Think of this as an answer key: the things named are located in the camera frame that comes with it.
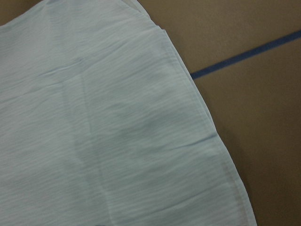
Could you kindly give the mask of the light blue button-up shirt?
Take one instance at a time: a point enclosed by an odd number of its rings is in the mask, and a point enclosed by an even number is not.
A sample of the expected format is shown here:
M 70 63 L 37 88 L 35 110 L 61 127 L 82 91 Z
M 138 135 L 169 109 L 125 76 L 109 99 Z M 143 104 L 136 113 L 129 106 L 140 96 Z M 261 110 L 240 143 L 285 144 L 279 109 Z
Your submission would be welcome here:
M 44 0 L 0 28 L 3 226 L 254 226 L 165 30 L 135 0 Z

